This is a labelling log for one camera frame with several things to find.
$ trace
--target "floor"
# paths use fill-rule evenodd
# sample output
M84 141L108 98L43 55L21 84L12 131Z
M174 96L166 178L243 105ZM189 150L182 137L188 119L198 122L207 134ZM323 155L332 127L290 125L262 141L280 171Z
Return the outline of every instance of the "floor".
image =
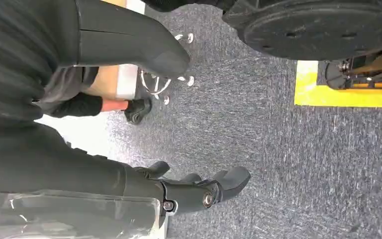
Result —
M138 127L91 119L79 145L134 166L165 160L171 178L252 173L235 200L171 218L168 238L382 239L382 109L294 106L295 62L252 51L212 7L146 14L194 33L195 85L175 82Z

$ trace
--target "metal bolt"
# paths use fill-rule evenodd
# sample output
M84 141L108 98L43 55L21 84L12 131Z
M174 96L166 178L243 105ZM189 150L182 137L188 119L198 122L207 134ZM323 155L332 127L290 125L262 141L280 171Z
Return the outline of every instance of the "metal bolt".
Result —
M339 64L337 67L339 67L340 71L347 71L349 69L349 64L348 63L342 63L342 64Z
M203 205L209 208L213 204L213 194L211 192L206 192L203 196Z
M175 204L171 201L165 201L163 203L163 209L166 211L172 211L174 209Z

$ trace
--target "black round platform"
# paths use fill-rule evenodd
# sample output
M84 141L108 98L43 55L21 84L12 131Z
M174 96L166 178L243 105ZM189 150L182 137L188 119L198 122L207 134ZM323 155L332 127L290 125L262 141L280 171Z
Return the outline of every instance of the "black round platform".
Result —
M243 40L257 51L295 60L336 60L382 50L382 7L354 0L290 2L259 12L240 32Z

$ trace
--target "plastic cover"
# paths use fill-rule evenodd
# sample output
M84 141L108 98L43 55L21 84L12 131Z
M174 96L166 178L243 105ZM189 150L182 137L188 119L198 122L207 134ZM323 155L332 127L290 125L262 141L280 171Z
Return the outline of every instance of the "plastic cover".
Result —
M0 193L0 239L147 239L157 199L76 192Z

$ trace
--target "black shoe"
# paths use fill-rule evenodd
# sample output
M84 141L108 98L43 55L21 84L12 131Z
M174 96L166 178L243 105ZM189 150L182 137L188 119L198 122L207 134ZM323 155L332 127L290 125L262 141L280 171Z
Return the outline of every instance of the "black shoe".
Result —
M151 108L150 99L128 101L128 108L124 112L126 120L131 124L140 124Z

